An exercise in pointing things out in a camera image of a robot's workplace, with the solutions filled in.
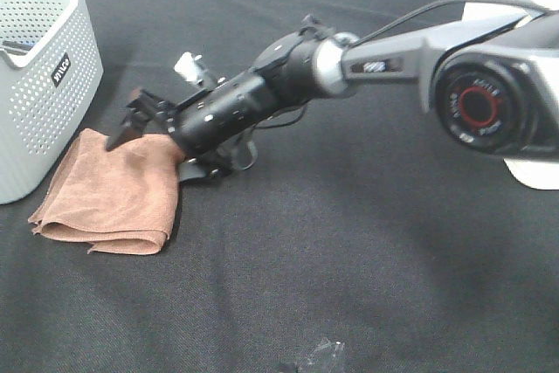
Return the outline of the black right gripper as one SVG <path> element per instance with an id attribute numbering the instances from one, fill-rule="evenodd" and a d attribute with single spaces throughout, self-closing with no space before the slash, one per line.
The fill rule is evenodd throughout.
<path id="1" fill-rule="evenodd" d="M 240 73 L 183 110 L 146 89 L 136 88 L 127 104 L 131 114 L 166 114 L 155 121 L 189 158 L 202 155 L 280 110 L 280 97 L 256 73 Z M 148 120 L 127 115 L 118 133 L 107 138 L 112 151 L 144 135 Z"/>

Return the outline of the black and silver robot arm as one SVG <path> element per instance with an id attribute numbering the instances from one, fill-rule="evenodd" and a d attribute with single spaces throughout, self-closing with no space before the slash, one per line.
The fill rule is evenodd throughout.
<path id="1" fill-rule="evenodd" d="M 139 90 L 116 149 L 156 123 L 190 157 L 315 99 L 340 99 L 361 85 L 411 83 L 457 143 L 485 155 L 558 157 L 558 14 L 456 21 L 360 40 L 307 17 L 225 82 L 187 59 L 195 92 L 179 103 Z"/>

